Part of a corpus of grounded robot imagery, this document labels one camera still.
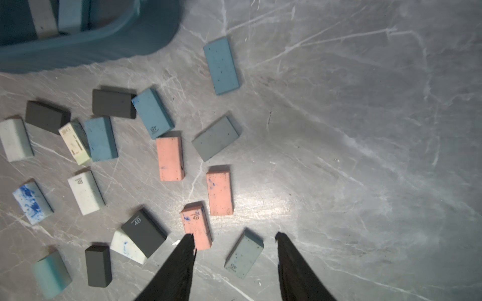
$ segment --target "light blue eraser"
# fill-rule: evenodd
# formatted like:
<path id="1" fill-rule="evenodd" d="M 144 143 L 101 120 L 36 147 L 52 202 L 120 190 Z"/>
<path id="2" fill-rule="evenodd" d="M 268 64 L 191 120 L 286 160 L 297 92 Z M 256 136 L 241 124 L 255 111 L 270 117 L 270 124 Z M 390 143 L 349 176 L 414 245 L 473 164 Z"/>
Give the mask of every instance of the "light blue eraser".
<path id="1" fill-rule="evenodd" d="M 84 123 L 92 161 L 106 161 L 118 157 L 114 132 L 109 117 L 99 117 Z"/>
<path id="2" fill-rule="evenodd" d="M 145 90 L 133 98 L 132 103 L 152 139 L 174 128 L 171 118 L 154 90 Z"/>
<path id="3" fill-rule="evenodd" d="M 222 151 L 239 137 L 229 119 L 224 116 L 212 127 L 192 141 L 192 145 L 198 151 L 199 156 L 206 162 L 214 155 Z"/>
<path id="4" fill-rule="evenodd" d="M 226 259 L 224 268 L 244 279 L 264 249 L 263 241 L 249 230 L 245 230 Z"/>
<path id="5" fill-rule="evenodd" d="M 90 0 L 59 0 L 58 30 L 75 34 L 89 28 Z"/>
<path id="6" fill-rule="evenodd" d="M 35 181 L 15 190 L 13 196 L 32 225 L 43 221 L 53 213 L 52 208 L 50 208 L 49 203 L 47 203 Z"/>
<path id="7" fill-rule="evenodd" d="M 209 73 L 211 73 L 216 95 L 221 95 L 240 87 L 227 38 L 216 40 L 204 46 L 204 55 L 208 62 Z"/>
<path id="8" fill-rule="evenodd" d="M 46 299 L 57 296 L 72 282 L 58 251 L 37 261 L 32 272 Z"/>

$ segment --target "blue ink stain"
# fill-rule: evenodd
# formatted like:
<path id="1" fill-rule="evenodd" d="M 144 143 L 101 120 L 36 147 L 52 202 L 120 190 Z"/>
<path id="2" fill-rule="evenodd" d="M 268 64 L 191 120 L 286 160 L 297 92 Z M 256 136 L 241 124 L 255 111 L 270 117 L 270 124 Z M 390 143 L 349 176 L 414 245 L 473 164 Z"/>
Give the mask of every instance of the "blue ink stain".
<path id="1" fill-rule="evenodd" d="M 22 186 L 22 187 L 20 187 L 20 190 L 23 192 L 24 195 L 26 195 L 28 197 L 32 197 L 32 191 L 30 189 L 28 189 L 27 187 Z"/>

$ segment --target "gray eraser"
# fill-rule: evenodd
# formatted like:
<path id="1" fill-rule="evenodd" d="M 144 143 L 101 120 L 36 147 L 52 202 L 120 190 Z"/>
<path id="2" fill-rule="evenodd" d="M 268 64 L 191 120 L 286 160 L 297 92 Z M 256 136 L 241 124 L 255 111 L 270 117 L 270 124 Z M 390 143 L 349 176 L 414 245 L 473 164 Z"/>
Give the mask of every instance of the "gray eraser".
<path id="1" fill-rule="evenodd" d="M 206 162 L 239 138 L 229 119 L 224 116 L 192 141 L 199 156 Z"/>
<path id="2" fill-rule="evenodd" d="M 108 246 L 90 246 L 85 250 L 87 281 L 90 287 L 106 288 L 112 281 Z"/>
<path id="3" fill-rule="evenodd" d="M 159 229 L 143 209 L 136 212 L 122 225 L 121 229 L 148 258 L 167 238 L 167 235 Z"/>
<path id="4" fill-rule="evenodd" d="M 224 268 L 244 279 L 264 249 L 263 241 L 249 230 L 245 230 L 226 259 Z"/>

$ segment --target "teal plastic bin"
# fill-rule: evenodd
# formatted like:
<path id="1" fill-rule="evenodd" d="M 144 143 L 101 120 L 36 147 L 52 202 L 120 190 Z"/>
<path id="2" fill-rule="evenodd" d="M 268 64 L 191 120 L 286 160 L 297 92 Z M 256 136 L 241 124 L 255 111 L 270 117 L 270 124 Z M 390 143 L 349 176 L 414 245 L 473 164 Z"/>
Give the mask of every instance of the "teal plastic bin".
<path id="1" fill-rule="evenodd" d="M 105 27 L 0 46 L 0 71 L 27 73 L 150 54 L 171 41 L 179 17 L 179 0 L 133 0 Z"/>

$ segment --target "table surface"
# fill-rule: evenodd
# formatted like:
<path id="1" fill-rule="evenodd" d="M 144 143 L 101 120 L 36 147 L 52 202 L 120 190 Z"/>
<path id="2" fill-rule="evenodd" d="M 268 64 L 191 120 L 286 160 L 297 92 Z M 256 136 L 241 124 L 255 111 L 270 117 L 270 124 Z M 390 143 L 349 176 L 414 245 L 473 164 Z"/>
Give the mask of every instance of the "table surface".
<path id="1" fill-rule="evenodd" d="M 228 165 L 233 216 L 208 216 L 191 300 L 280 300 L 285 232 L 338 300 L 479 300 L 482 294 L 481 4 L 477 1 L 189 0 L 164 49 L 26 75 L 0 74 L 0 118 L 44 99 L 84 122 L 92 89 L 154 87 L 182 135 L 186 177 L 159 181 L 139 117 L 113 118 L 119 159 L 89 164 L 107 207 L 82 216 L 60 136 L 27 125 L 35 158 L 0 150 L 0 299 L 42 300 L 31 265 L 53 249 L 73 283 L 55 300 L 130 301 L 184 234 Z M 215 96 L 203 46 L 228 36 L 241 88 Z M 203 162 L 191 144 L 229 115 L 240 138 Z M 35 179 L 55 210 L 30 225 L 12 192 Z M 169 233 L 144 264 L 111 252 L 114 280 L 87 286 L 84 250 L 145 206 Z M 247 227 L 265 249 L 244 280 L 223 268 Z"/>

